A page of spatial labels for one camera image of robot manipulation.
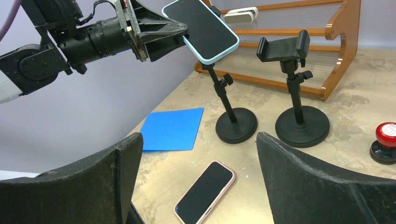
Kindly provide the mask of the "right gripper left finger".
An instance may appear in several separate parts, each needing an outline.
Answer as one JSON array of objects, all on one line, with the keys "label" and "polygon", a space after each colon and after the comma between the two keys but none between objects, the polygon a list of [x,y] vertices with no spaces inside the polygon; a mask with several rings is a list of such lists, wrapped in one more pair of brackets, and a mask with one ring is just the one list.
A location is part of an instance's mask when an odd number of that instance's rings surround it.
[{"label": "right gripper left finger", "polygon": [[3,224],[141,224],[132,203],[143,136],[36,177],[0,182]]}]

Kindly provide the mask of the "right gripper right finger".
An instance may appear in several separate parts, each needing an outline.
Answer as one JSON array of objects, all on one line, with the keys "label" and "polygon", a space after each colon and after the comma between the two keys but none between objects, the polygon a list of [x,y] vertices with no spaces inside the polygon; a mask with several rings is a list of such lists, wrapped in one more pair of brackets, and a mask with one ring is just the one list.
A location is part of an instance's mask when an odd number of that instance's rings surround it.
[{"label": "right gripper right finger", "polygon": [[256,147],[276,224],[395,223],[395,180],[330,164],[266,132]]}]

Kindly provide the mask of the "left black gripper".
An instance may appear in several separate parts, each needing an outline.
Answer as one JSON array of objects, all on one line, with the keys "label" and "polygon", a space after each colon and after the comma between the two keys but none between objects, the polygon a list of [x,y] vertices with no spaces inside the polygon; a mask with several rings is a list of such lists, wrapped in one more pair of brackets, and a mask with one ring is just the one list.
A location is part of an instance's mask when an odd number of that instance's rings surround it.
[{"label": "left black gripper", "polygon": [[136,58],[155,62],[185,46],[186,24],[159,15],[138,0],[114,0],[120,30]]}]

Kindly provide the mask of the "blue case phone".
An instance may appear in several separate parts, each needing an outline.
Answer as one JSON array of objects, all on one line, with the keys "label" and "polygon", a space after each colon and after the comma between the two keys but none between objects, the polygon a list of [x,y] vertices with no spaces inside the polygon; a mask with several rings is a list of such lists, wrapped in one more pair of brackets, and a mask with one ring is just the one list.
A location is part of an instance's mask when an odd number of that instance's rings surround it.
[{"label": "blue case phone", "polygon": [[239,37],[201,0],[176,0],[162,14],[187,25],[184,43],[202,64],[213,64],[239,46]]}]

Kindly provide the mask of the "black round-base phone stand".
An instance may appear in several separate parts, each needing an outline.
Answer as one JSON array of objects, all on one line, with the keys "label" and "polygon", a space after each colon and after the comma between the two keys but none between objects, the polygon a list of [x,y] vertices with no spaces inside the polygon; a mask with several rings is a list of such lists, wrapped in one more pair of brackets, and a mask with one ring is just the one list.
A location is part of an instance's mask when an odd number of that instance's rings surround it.
[{"label": "black round-base phone stand", "polygon": [[301,84],[313,77],[309,70],[297,72],[305,67],[310,46],[307,30],[300,30],[297,37],[268,41],[262,37],[256,56],[263,63],[280,63],[282,73],[287,75],[287,90],[291,96],[292,108],[285,110],[276,120],[275,130],[284,143],[298,148],[307,148],[323,142],[330,132],[327,115],[312,106],[301,103]]}]

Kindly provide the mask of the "pink case phone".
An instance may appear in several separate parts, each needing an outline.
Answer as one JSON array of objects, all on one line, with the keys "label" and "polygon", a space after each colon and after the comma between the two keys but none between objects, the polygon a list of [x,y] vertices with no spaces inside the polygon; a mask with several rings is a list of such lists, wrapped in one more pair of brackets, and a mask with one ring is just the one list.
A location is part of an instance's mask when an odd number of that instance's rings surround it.
[{"label": "pink case phone", "polygon": [[174,213],[180,223],[203,223],[235,180],[233,170],[212,161],[176,203]]}]

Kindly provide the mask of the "black tall phone stand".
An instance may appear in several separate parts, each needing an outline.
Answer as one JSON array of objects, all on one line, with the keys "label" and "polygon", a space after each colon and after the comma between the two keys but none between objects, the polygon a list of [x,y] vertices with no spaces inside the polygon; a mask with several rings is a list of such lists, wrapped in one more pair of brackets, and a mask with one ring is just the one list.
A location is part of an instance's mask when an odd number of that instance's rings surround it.
[{"label": "black tall phone stand", "polygon": [[218,79],[214,70],[215,63],[231,53],[239,46],[239,38],[221,20],[220,12],[215,6],[208,8],[209,15],[205,22],[205,50],[209,54],[201,63],[203,70],[208,71],[213,81],[216,94],[220,98],[225,112],[217,120],[215,131],[220,140],[229,144],[245,142],[256,132],[258,121],[255,114],[247,108],[232,108],[226,95],[226,87],[233,84],[233,78],[228,73]]}]

